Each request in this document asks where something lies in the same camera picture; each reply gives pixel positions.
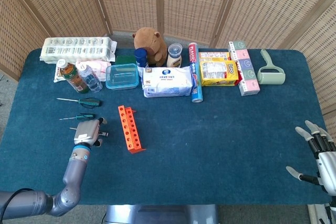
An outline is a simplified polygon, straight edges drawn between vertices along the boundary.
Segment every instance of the wet wipes package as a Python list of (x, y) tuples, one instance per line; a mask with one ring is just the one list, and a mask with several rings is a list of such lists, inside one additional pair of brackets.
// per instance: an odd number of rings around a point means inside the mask
[(188, 96), (194, 85), (190, 67), (144, 68), (142, 89), (145, 97)]

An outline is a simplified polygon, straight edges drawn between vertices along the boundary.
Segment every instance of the orange test tube rack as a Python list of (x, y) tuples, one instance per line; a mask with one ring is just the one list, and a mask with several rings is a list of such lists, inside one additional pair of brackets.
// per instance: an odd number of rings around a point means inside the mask
[(131, 107), (125, 108), (124, 105), (118, 107), (122, 129), (124, 130), (127, 149), (130, 153), (144, 151), (140, 144), (140, 139), (133, 117)]

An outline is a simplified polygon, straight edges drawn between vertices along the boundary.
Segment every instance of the blue tablecloth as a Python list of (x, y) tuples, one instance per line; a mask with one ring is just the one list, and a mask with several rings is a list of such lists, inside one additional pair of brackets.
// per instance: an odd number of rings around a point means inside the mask
[[(256, 70), (265, 65), (260, 50), (249, 50)], [(118, 49), (117, 57), (132, 55)], [(329, 201), (320, 187), (294, 179), (286, 165), (315, 174), (316, 162), (295, 126), (310, 120), (324, 126), (318, 99), (302, 53), (269, 50), (286, 72), (284, 85), (261, 86), (242, 97), (238, 87), (203, 87), (204, 101), (190, 97), (145, 98), (141, 87), (77, 94), (65, 81), (53, 83), (55, 65), (32, 51), (15, 94), (0, 146), (0, 189), (21, 187), (56, 194), (73, 148), (81, 112), (104, 116), (108, 131), (93, 148), (81, 204), (320, 204)], [(184, 49), (183, 65), (188, 65)], [(96, 97), (102, 107), (85, 109), (57, 97)], [(142, 146), (130, 154), (118, 114), (131, 106)]]

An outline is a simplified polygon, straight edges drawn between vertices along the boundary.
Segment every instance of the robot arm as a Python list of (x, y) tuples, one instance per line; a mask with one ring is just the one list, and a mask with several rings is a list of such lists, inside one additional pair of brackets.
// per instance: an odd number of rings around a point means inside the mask
[(287, 171), (298, 180), (320, 185), (327, 194), (332, 197), (329, 209), (336, 217), (336, 146), (332, 137), (324, 129), (309, 121), (305, 121), (310, 129), (308, 133), (300, 127), (295, 130), (307, 141), (316, 159), (317, 177), (302, 174), (287, 166)]
[(65, 188), (57, 195), (48, 195), (43, 191), (28, 190), (18, 193), (0, 191), (0, 212), (5, 212), (3, 219), (14, 219), (28, 216), (48, 214), (62, 216), (74, 208), (80, 200), (82, 184), (91, 147), (100, 146), (98, 140), (99, 126), (106, 123), (104, 118), (90, 120), (78, 124), (75, 135), (75, 146), (65, 171), (63, 182)]

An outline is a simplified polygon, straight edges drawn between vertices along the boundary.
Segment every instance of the gray floor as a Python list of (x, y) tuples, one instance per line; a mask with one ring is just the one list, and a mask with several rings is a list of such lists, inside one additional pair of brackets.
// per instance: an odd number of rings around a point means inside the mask
[[(129, 33), (116, 32), (112, 39), (118, 42), (118, 47), (134, 48), (133, 40)], [(187, 47), (187, 41), (180, 41), (172, 38), (166, 38), (168, 45), (179, 42), (183, 47)], [(6, 127), (8, 115), (12, 107), (12, 101), (16, 91), (17, 84), (3, 77), (0, 73), (0, 143), (4, 128)], [(59, 224), (83, 224), (83, 223), (101, 223), (105, 213), (105, 206), (77, 206), (75, 209), (62, 217), (36, 216), (23, 219), (6, 220), (8, 223), (59, 223)], [(307, 206), (220, 206), (219, 221), (221, 224), (261, 224), (261, 223), (310, 223)]]

